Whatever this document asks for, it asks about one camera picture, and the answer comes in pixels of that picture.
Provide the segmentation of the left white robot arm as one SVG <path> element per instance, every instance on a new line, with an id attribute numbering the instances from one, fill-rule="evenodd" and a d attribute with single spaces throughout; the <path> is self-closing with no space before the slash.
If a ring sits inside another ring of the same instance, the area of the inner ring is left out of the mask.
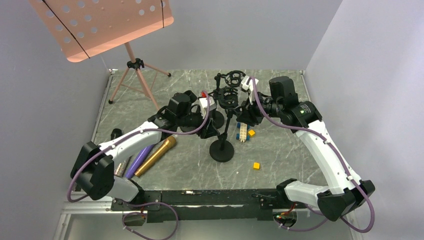
<path id="1" fill-rule="evenodd" d="M 131 210 L 144 203 L 144 190 L 133 180 L 115 175 L 115 164 L 137 154 L 145 147 L 158 144 L 172 135 L 179 135 L 179 127 L 191 127 L 187 135 L 196 134 L 207 139 L 218 134 L 213 125 L 214 98 L 203 91 L 197 97 L 192 91 L 176 93 L 167 105 L 149 117 L 139 127 L 126 134 L 100 144 L 85 143 L 70 172 L 71 182 L 66 194 L 69 202 L 71 191 L 79 186 L 86 197 L 96 201 L 105 196 L 120 199 Z"/>

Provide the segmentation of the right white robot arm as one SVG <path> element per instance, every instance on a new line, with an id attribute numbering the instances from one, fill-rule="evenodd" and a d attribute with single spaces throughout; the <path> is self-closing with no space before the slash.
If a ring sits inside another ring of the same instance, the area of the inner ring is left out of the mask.
<path id="1" fill-rule="evenodd" d="M 288 208 L 294 202 L 319 208 L 330 221 L 337 221 L 369 200 L 375 191 L 371 180 L 363 180 L 347 163 L 332 141 L 322 115 L 310 101 L 300 101 L 294 82 L 287 76 L 269 81 L 270 95 L 257 91 L 258 80 L 245 76 L 240 83 L 248 99 L 237 120 L 250 126 L 267 118 L 290 129 L 307 147 L 326 180 L 325 186 L 291 178 L 277 186 L 276 202 Z"/>

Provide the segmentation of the purple microphone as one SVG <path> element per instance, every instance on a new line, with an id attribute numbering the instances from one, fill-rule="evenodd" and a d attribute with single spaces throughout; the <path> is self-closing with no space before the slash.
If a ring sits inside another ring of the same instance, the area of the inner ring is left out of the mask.
<path id="1" fill-rule="evenodd" d="M 136 170 L 144 163 L 144 161 L 146 160 L 146 158 L 148 157 L 148 155 L 150 154 L 151 150 L 154 148 L 154 144 L 153 145 L 149 145 L 145 148 L 143 148 L 138 155 L 135 157 L 134 161 L 132 162 L 132 164 L 130 165 L 129 169 L 126 171 L 124 177 L 127 179 L 131 179 Z"/>

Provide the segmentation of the black round-base desk mic stand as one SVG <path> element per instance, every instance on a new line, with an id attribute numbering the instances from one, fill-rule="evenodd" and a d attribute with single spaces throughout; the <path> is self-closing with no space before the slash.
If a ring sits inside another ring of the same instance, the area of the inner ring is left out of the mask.
<path id="1" fill-rule="evenodd" d="M 189 97 L 189 102 L 191 104 L 195 103 L 198 100 L 198 96 L 192 90 L 187 90 L 184 92 L 184 94 Z"/>

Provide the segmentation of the purple mic black stand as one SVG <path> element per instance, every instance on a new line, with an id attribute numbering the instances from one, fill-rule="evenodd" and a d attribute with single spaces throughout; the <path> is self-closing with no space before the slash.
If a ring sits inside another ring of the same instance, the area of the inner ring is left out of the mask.
<path id="1" fill-rule="evenodd" d="M 214 101 L 224 110 L 233 109 L 238 106 L 238 90 L 234 87 L 226 86 L 215 89 L 209 93 L 209 96 L 213 97 Z M 217 129 L 220 129 L 225 123 L 224 115 L 217 109 L 212 111 L 212 119 Z"/>

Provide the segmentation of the black microphone with orange end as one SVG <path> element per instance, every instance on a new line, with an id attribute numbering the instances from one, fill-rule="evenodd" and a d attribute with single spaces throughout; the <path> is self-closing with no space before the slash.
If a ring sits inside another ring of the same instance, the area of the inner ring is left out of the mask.
<path id="1" fill-rule="evenodd" d="M 110 134 L 110 140 L 115 140 L 123 135 L 123 131 L 120 128 L 114 128 Z"/>

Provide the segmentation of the rhinestone silver microphone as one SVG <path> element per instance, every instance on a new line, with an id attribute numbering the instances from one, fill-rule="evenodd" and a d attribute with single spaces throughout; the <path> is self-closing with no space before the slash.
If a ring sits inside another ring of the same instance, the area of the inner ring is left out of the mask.
<path id="1" fill-rule="evenodd" d="M 129 161 L 130 161 L 130 158 L 122 161 L 121 163 L 119 163 L 118 166 L 117 166 L 117 168 L 116 168 L 116 170 L 115 170 L 115 172 L 114 172 L 114 175 L 115 176 L 118 176 L 118 177 L 122 177 L 123 174 L 126 171 L 126 168 L 128 166 Z"/>

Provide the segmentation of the gold microphone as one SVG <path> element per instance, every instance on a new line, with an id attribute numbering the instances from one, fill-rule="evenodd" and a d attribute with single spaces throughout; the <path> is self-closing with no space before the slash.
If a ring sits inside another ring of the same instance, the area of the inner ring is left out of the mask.
<path id="1" fill-rule="evenodd" d="M 157 161 L 159 161 L 170 149 L 175 147 L 177 144 L 177 140 L 174 136 L 169 136 L 166 138 L 161 146 L 157 148 L 151 156 L 149 156 L 144 163 L 135 171 L 134 175 L 140 177 L 145 174 L 152 166 L 155 165 Z"/>

